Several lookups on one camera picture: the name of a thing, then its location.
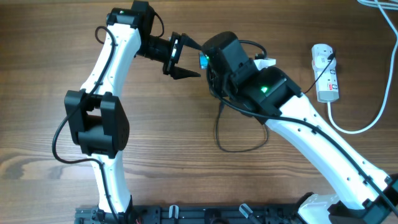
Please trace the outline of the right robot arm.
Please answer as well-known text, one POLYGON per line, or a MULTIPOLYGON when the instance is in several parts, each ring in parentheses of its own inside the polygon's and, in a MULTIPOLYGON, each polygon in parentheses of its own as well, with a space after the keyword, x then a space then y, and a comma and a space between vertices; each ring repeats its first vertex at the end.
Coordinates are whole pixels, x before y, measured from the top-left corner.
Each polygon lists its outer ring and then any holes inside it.
POLYGON ((230 31, 207 40, 201 51, 212 94, 286 139, 333 187, 330 195, 302 199, 296 209, 300 221, 381 223, 397 213, 397 178, 356 152, 281 69, 248 57, 230 31))

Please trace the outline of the white power strip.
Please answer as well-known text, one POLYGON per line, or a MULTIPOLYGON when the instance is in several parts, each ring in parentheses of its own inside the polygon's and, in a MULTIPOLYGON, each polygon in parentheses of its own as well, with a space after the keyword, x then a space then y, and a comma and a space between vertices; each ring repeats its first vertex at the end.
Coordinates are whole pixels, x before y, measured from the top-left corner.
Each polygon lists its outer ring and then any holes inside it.
MULTIPOLYGON (((332 54, 335 52, 327 44, 315 44, 312 47, 312 59, 316 54, 332 54)), ((336 77, 336 67, 328 69, 327 67, 322 71, 314 71, 315 89, 317 93, 317 100, 320 103, 334 102, 339 98, 338 82, 336 77)))

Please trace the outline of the white USB charger plug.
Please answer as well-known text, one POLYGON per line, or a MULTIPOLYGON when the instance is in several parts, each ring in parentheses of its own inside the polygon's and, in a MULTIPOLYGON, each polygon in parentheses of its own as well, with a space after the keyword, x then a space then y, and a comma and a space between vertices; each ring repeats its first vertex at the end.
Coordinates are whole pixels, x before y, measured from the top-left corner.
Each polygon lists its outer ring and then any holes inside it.
POLYGON ((316 54, 313 56, 312 68, 314 71, 322 71, 325 68, 332 69, 336 67, 336 59, 334 53, 332 54, 316 54))

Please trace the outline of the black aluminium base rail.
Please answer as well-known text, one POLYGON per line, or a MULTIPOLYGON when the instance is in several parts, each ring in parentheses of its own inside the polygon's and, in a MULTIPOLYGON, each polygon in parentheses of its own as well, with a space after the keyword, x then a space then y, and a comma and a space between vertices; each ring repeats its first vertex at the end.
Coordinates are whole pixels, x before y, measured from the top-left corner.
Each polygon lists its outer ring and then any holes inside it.
POLYGON ((295 205, 277 204, 254 206, 243 203, 239 206, 188 207, 171 205, 134 206, 126 213, 119 213, 115 220, 112 213, 97 207, 78 208, 75 223, 153 223, 153 224, 195 224, 195 223, 304 223, 295 205))

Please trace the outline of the Galaxy S25 smartphone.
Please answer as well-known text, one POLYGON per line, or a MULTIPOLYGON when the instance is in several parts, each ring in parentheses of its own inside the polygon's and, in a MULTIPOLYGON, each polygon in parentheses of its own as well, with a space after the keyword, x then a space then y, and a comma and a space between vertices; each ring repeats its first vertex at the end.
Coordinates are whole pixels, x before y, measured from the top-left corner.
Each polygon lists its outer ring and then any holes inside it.
POLYGON ((208 67, 208 57, 203 53, 199 52, 199 63, 200 63, 200 69, 201 70, 206 70, 208 67))

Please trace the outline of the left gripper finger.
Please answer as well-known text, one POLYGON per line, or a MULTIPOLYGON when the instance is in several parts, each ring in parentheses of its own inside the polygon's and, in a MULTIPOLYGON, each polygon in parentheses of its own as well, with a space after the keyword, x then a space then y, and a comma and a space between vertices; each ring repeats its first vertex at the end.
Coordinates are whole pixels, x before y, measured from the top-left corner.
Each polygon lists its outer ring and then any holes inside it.
POLYGON ((174 67, 170 69, 170 76, 174 80, 179 80, 183 78, 196 78, 196 77, 201 77, 201 75, 197 72, 193 72, 191 70, 187 70, 184 68, 180 67, 174 67))
POLYGON ((189 37, 186 33, 182 34, 182 44, 184 46, 190 47, 195 50, 201 50, 201 45, 196 43, 191 37, 189 37))

